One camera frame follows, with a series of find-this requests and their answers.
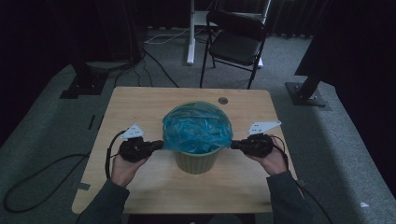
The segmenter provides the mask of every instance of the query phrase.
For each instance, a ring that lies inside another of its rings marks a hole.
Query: tan bowl
[[[175,152],[176,163],[178,167],[191,175],[200,175],[209,171],[215,164],[216,157],[222,147],[205,153],[205,154],[191,154],[187,152]]]

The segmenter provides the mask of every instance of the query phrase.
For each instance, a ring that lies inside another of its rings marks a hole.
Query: black controller
[[[143,137],[129,138],[120,145],[119,154],[126,161],[143,160],[158,149],[163,148],[163,141],[144,142]]]
[[[245,155],[266,157],[273,150],[274,143],[268,134],[256,133],[247,139],[232,141],[232,149],[240,149]]]

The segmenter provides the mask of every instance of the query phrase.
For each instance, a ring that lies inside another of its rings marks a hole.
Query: black base
[[[100,95],[106,84],[108,73],[92,72],[92,80],[89,84],[78,85],[78,76],[76,76],[67,91],[63,91],[61,99],[77,99],[80,95]]]
[[[332,111],[329,103],[321,98],[318,90],[315,90],[315,92],[312,94],[311,97],[309,97],[309,99],[304,99],[299,94],[300,88],[303,86],[303,83],[286,82],[285,85],[288,88],[291,100],[295,105],[317,106],[320,110]]]

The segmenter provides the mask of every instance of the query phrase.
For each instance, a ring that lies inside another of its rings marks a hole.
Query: gray carpet
[[[251,89],[268,90],[276,113],[282,121],[290,156],[300,179],[307,183],[322,203],[334,223],[395,223],[396,202],[375,168],[358,132],[339,102],[332,86],[318,87],[331,111],[316,107],[293,105],[285,82],[304,82],[305,77],[293,74],[302,59],[310,39],[269,36],[262,59],[264,68],[258,71]],[[188,39],[176,38],[161,45],[146,45],[180,86],[198,88],[205,45],[197,40],[194,64],[186,64]],[[112,67],[116,63],[91,63]],[[120,76],[118,86],[174,87],[161,67],[146,56],[135,69]],[[74,78],[71,66],[54,76],[36,100],[24,120],[1,148],[0,196],[17,181],[38,171],[52,161],[73,153],[92,149],[101,117],[114,88],[119,71],[112,72],[99,96],[79,96],[61,100],[59,96]],[[205,88],[245,89],[249,73],[219,64],[207,65]],[[95,115],[89,129],[92,115]],[[15,209],[39,202],[56,186],[79,158],[68,159],[18,188],[9,198]],[[74,223],[78,215],[71,205],[82,177],[86,161],[64,182],[55,194],[36,209],[12,214],[2,207],[0,224],[11,223]],[[315,212],[315,223],[328,223],[326,217],[309,197]],[[271,214],[257,214],[257,223],[272,223]],[[238,223],[232,215],[218,215],[212,224]]]

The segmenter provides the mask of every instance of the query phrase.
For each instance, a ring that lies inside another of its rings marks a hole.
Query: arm
[[[281,152],[274,148],[272,152],[264,158],[248,157],[257,161],[268,175],[270,175],[270,177],[267,177],[267,182],[271,191],[271,203],[275,224],[313,223],[312,211],[297,189],[291,172],[286,167]]]
[[[119,224],[125,201],[129,196],[126,186],[134,179],[140,166],[148,159],[138,162],[125,161],[120,155],[113,160],[111,180],[103,185],[88,207],[78,218],[78,224]]]

